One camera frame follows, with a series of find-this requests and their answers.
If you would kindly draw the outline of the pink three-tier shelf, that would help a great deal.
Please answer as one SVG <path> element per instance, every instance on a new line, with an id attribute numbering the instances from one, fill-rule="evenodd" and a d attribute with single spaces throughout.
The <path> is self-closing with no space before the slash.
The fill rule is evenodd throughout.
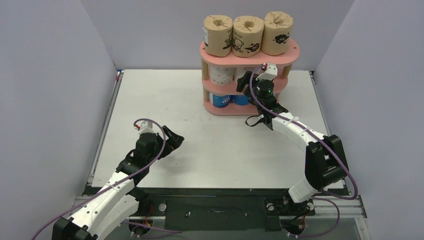
<path id="1" fill-rule="evenodd" d="M 300 55 L 300 47 L 288 40 L 287 52 L 268 55 L 259 51 L 252 57 L 238 57 L 233 53 L 219 57 L 206 52 L 206 44 L 199 47 L 203 106 L 217 116 L 254 115 L 257 108 L 248 99 L 250 83 L 262 75 L 273 82 L 273 94 L 279 97 L 288 84 L 288 75 Z"/>

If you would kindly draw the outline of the blue paper roll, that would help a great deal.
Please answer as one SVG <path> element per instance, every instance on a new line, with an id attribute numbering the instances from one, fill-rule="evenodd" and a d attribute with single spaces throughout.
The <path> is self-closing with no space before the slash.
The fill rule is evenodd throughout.
<path id="1" fill-rule="evenodd" d="M 209 102 L 215 107 L 215 108 L 225 108 L 227 107 L 231 101 L 231 95 L 216 95 L 213 93 L 209 93 Z"/>

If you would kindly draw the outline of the brown roll cartoon print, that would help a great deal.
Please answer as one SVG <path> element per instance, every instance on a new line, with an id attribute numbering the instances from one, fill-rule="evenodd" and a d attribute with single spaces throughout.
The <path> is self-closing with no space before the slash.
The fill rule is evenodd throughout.
<path id="1" fill-rule="evenodd" d="M 232 29 L 232 53 L 236 57 L 249 58 L 261 49 L 264 20 L 250 15 L 236 17 Z"/>

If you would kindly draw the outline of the brown roll with barcode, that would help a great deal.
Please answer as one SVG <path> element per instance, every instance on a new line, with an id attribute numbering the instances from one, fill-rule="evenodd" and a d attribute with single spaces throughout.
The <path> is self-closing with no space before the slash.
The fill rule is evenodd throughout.
<path id="1" fill-rule="evenodd" d="M 203 20 L 203 42 L 206 53 L 226 57 L 231 51 L 233 20 L 226 15 L 209 15 Z"/>

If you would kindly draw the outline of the brown roll black print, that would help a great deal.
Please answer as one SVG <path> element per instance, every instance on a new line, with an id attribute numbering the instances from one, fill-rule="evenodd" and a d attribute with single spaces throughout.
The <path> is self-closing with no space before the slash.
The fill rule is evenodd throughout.
<path id="1" fill-rule="evenodd" d="M 278 56 L 288 50 L 294 19 L 283 11 L 270 11 L 264 18 L 261 50 L 267 55 Z"/>

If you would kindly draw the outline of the floral paper roll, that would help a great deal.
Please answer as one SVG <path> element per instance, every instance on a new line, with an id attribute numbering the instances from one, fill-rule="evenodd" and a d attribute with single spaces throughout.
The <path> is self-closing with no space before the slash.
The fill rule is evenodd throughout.
<path id="1" fill-rule="evenodd" d="M 242 78 L 246 72 L 253 72 L 254 70 L 255 67 L 236 67 L 234 72 L 234 80 L 237 81 L 238 79 Z"/>

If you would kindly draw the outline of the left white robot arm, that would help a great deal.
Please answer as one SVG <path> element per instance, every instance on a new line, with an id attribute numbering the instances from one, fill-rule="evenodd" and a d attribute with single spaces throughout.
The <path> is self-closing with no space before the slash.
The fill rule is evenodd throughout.
<path id="1" fill-rule="evenodd" d="M 119 163 L 99 193 L 81 205 L 68 218 L 60 217 L 53 225 L 53 240 L 103 240 L 127 217 L 143 215 L 149 209 L 149 194 L 137 188 L 155 160 L 179 148 L 185 138 L 165 125 L 161 133 L 141 127 L 139 138 Z"/>

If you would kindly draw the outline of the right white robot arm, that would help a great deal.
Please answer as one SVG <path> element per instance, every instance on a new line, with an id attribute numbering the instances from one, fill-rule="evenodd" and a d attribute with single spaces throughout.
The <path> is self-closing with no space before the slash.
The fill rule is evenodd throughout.
<path id="1" fill-rule="evenodd" d="M 341 139 L 307 127 L 279 104 L 274 96 L 274 73 L 247 71 L 236 80 L 236 91 L 244 94 L 258 112 L 258 122 L 276 131 L 305 152 L 303 178 L 289 188 L 283 209 L 296 213 L 313 195 L 347 176 L 346 156 Z"/>

